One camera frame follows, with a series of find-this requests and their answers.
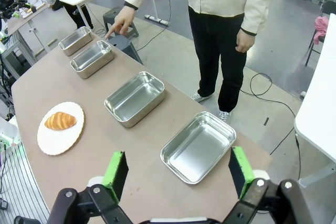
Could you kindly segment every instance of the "person's right hand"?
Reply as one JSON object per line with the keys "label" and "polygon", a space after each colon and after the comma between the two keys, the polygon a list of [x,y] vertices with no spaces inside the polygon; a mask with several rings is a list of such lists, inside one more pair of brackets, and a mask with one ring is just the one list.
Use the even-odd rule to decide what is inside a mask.
{"label": "person's right hand", "polygon": [[108,39],[111,34],[116,31],[118,34],[125,35],[128,27],[133,22],[135,10],[132,7],[124,6],[120,13],[114,19],[114,24],[107,32],[105,39]]}

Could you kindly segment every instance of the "metal tray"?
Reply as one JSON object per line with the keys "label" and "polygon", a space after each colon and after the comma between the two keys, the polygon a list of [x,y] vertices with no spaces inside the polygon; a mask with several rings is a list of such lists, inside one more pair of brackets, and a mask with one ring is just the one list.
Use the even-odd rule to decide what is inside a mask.
{"label": "metal tray", "polygon": [[163,147],[161,160],[181,180],[197,184],[235,139],[233,128],[209,112],[200,112]]}
{"label": "metal tray", "polygon": [[106,109],[125,127],[133,127],[165,97],[162,81],[140,72],[106,98]]}
{"label": "metal tray", "polygon": [[103,40],[81,52],[70,62],[74,71],[83,79],[93,75],[114,59],[112,47]]}
{"label": "metal tray", "polygon": [[70,56],[90,41],[92,41],[91,30],[82,26],[58,43],[58,46],[67,56]]}

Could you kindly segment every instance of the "sleeve cuff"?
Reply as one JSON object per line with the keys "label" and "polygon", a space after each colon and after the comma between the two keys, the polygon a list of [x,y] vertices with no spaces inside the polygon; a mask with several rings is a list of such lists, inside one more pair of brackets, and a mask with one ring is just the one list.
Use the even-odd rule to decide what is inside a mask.
{"label": "sleeve cuff", "polygon": [[244,33],[246,33],[246,34],[248,34],[248,35],[251,35],[251,36],[256,36],[256,35],[257,35],[257,34],[255,34],[255,33],[251,33],[250,31],[244,30],[244,29],[242,29],[242,28],[241,28],[241,30],[242,30]]}
{"label": "sleeve cuff", "polygon": [[132,5],[132,4],[128,3],[127,1],[125,1],[124,6],[131,7],[131,8],[133,8],[134,10],[137,10],[137,9],[138,9],[135,5]]}

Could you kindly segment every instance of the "tray rim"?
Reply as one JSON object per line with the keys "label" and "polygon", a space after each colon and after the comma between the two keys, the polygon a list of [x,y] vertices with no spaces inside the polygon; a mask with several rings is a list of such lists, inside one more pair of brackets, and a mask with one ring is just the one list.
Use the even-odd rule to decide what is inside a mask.
{"label": "tray rim", "polygon": [[[180,176],[181,173],[177,173],[175,170],[173,170],[171,168],[171,166],[169,166],[165,161],[164,161],[164,158],[163,158],[163,151],[164,149],[187,127],[189,126],[198,116],[202,115],[202,114],[207,114],[208,116],[210,115],[211,119],[217,121],[217,123],[220,123],[220,124],[224,124],[226,127],[230,128],[233,133],[234,133],[234,139],[233,141],[228,145],[227,147],[227,150],[225,152],[223,152],[218,158],[217,160],[215,161],[215,163],[210,167],[210,169],[208,169],[208,171],[202,176],[200,177],[197,181],[195,182],[192,182],[190,180],[186,180],[184,179],[182,176]],[[233,145],[233,143],[236,141],[237,139],[237,133],[235,131],[234,128],[232,128],[230,125],[228,125],[227,123],[223,122],[222,120],[220,120],[218,117],[216,117],[214,114],[208,112],[208,111],[201,111],[201,112],[198,112],[196,115],[194,115],[170,140],[168,143],[166,143],[164,145],[164,147],[161,149],[160,151],[160,158],[161,158],[161,161],[169,168],[169,170],[171,170],[179,179],[181,179],[183,182],[187,183],[187,184],[190,184],[190,185],[196,185],[198,184],[199,182],[201,182],[205,177],[206,175],[216,166],[216,164],[223,158],[223,156],[227,153],[227,151],[231,148],[231,146]]]}
{"label": "tray rim", "polygon": [[76,42],[78,42],[81,38],[83,38],[83,37],[81,37],[81,38],[79,38],[79,39],[77,39],[76,41],[74,41],[72,44],[70,44],[70,45],[68,45],[66,48],[61,48],[61,46],[60,46],[60,44],[62,43],[62,41],[63,40],[65,40],[65,39],[67,39],[67,38],[69,38],[71,35],[73,35],[76,31],[78,31],[78,30],[80,30],[80,29],[87,29],[87,30],[89,30],[89,32],[86,34],[86,35],[89,35],[89,36],[91,36],[91,33],[92,33],[92,31],[91,31],[91,29],[90,28],[88,28],[88,27],[86,27],[86,26],[82,26],[82,27],[79,27],[78,29],[76,29],[73,33],[71,33],[71,34],[69,34],[67,37],[65,37],[64,39],[62,39],[59,43],[58,43],[58,47],[62,50],[62,51],[65,51],[65,50],[67,50],[67,49],[69,49],[69,47],[71,47],[73,44],[75,44]]}
{"label": "tray rim", "polygon": [[106,105],[106,103],[108,102],[108,98],[111,97],[112,95],[116,94],[117,92],[119,92],[122,88],[124,88],[124,86],[129,83],[129,82],[132,82],[134,80],[136,80],[138,77],[140,77],[141,75],[144,75],[144,74],[148,74],[150,75],[153,79],[157,80],[160,84],[162,84],[162,91],[156,96],[159,97],[162,93],[165,92],[165,85],[163,83],[163,81],[159,80],[157,77],[155,77],[154,75],[152,75],[151,73],[147,72],[147,71],[141,71],[139,73],[137,73],[135,76],[133,76],[131,79],[129,79],[127,82],[125,82],[123,85],[121,85],[119,88],[117,88],[117,90],[115,90],[115,92],[111,93],[105,100],[104,100],[104,106],[105,108],[110,112],[110,114],[120,123],[125,123],[125,122],[128,122],[130,120],[132,120],[135,116],[137,116],[142,110],[143,108],[146,108],[148,106],[148,104],[150,104],[152,101],[148,102],[141,110],[139,110],[136,114],[132,115],[129,119],[127,120],[121,120],[117,115],[115,115]]}
{"label": "tray rim", "polygon": [[76,70],[76,69],[73,67],[73,65],[72,65],[72,62],[75,62],[75,59],[76,59],[77,57],[80,57],[81,55],[83,55],[83,54],[84,54],[87,50],[89,50],[92,46],[97,45],[98,42],[102,42],[102,43],[106,44],[106,45],[109,47],[109,51],[108,51],[107,53],[109,53],[109,52],[113,53],[113,51],[112,51],[112,46],[111,46],[109,43],[107,43],[107,42],[104,41],[104,40],[98,40],[98,41],[96,41],[96,43],[94,43],[93,45],[91,45],[89,48],[87,48],[87,49],[85,49],[83,52],[77,54],[77,55],[70,61],[70,65],[71,65],[72,69],[73,69],[75,72],[77,72],[77,73],[81,73],[81,72],[83,72],[84,70],[86,70],[87,68],[89,68],[92,64],[96,63],[98,60],[100,60],[100,59],[103,57],[103,56],[102,56],[102,57],[96,59],[94,62],[92,62],[90,65],[86,66],[86,67],[83,68],[82,70]]}

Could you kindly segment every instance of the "round plate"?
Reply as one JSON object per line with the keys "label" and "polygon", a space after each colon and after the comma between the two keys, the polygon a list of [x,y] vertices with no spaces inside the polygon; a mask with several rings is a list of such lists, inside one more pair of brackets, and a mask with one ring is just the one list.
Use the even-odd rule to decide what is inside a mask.
{"label": "round plate", "polygon": [[[63,131],[54,131],[45,127],[45,122],[56,112],[74,116],[77,120],[73,127]],[[63,102],[53,107],[43,117],[37,131],[37,143],[41,150],[48,155],[58,155],[68,150],[78,139],[84,125],[83,109],[74,102]]]}

